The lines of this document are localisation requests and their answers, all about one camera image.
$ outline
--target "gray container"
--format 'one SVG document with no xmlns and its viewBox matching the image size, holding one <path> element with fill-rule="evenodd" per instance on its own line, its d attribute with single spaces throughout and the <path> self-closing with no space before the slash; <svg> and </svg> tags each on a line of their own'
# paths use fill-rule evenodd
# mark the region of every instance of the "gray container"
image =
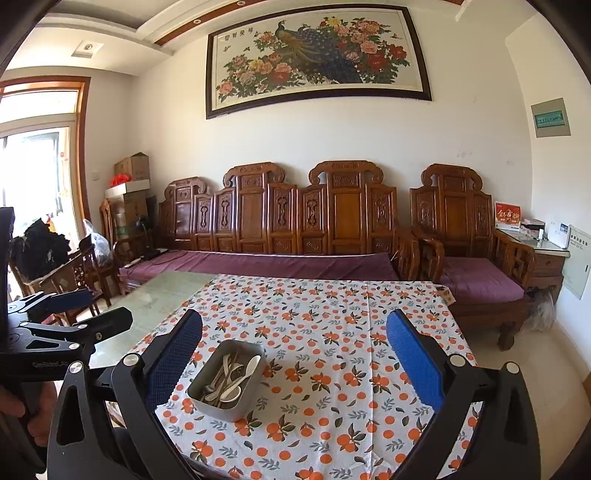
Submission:
<svg viewBox="0 0 591 480">
<path fill-rule="evenodd" d="M 261 356 L 261 361 L 256 366 L 255 372 L 240 384 L 242 395 L 234 402 L 222 403 L 220 408 L 199 401 L 203 395 L 205 385 L 209 385 L 218 370 L 222 368 L 223 356 L 228 353 L 231 360 L 237 349 L 240 349 L 240 353 L 236 362 L 243 364 L 245 368 L 252 357 Z M 265 349 L 261 345 L 239 340 L 224 340 L 217 346 L 216 351 L 191 382 L 187 388 L 187 395 L 193 400 L 195 408 L 209 417 L 224 421 L 240 420 L 248 413 L 248 408 L 255 397 L 256 389 L 259 387 L 266 365 Z"/>
</svg>

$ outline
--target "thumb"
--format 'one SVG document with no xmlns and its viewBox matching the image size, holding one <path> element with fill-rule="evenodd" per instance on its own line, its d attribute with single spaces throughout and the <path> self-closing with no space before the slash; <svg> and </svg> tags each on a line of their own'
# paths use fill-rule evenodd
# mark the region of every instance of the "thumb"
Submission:
<svg viewBox="0 0 591 480">
<path fill-rule="evenodd" d="M 0 385 L 0 412 L 20 418 L 25 414 L 25 405 Z"/>
</svg>

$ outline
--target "purple seat cushion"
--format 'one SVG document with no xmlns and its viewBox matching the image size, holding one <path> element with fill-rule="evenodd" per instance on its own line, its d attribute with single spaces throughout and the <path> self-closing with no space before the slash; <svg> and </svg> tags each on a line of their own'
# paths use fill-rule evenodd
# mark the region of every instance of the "purple seat cushion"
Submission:
<svg viewBox="0 0 591 480">
<path fill-rule="evenodd" d="M 398 280 L 385 253 L 313 257 L 175 250 L 133 267 L 121 268 L 119 274 L 122 279 L 127 277 L 142 284 L 167 270 L 314 280 Z"/>
<path fill-rule="evenodd" d="M 523 288 L 487 258 L 446 257 L 440 283 L 458 303 L 505 303 L 521 300 Z"/>
</svg>

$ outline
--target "tablecloth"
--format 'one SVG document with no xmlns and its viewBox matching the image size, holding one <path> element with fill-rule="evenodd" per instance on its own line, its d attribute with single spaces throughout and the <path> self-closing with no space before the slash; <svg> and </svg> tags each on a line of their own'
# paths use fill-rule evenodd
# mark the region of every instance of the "tablecloth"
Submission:
<svg viewBox="0 0 591 480">
<path fill-rule="evenodd" d="M 432 283 L 289 280 L 220 275 L 169 315 L 132 351 L 169 332 L 187 309 L 203 318 L 203 339 L 156 415 L 179 451 L 231 478 L 384 480 L 433 415 L 390 348 L 396 308 L 447 354 L 474 357 Z M 267 368 L 248 415 L 235 423 L 201 414 L 187 397 L 216 345 L 237 338 L 264 345 Z M 473 404 L 440 476 L 462 460 L 480 405 Z"/>
</svg>

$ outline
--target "framed painting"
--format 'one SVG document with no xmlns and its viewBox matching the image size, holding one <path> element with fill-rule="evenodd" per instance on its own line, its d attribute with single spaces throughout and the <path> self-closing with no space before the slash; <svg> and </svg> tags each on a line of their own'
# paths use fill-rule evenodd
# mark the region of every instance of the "framed painting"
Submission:
<svg viewBox="0 0 591 480">
<path fill-rule="evenodd" d="M 329 96 L 431 100 L 406 7 L 329 5 L 279 12 L 209 35 L 207 118 Z"/>
</svg>

